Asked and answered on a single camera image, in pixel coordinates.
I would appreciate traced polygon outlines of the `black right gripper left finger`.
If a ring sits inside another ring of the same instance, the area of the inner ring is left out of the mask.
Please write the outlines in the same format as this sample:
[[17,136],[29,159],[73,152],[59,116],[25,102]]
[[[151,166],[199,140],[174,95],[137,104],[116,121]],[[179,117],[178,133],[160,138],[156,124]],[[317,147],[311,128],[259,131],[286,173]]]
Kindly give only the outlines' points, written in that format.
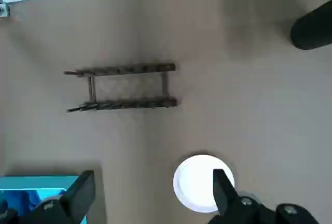
[[87,223],[94,172],[1,177],[1,223]]

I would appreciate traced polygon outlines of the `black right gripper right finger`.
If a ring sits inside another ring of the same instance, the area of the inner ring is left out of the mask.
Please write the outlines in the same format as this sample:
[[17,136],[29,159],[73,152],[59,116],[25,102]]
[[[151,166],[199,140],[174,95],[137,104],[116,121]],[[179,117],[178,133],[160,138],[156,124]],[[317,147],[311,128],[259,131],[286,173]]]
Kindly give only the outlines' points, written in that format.
[[218,214],[210,223],[318,224],[304,207],[283,203],[273,211],[251,197],[240,196],[222,169],[213,170],[213,196]]

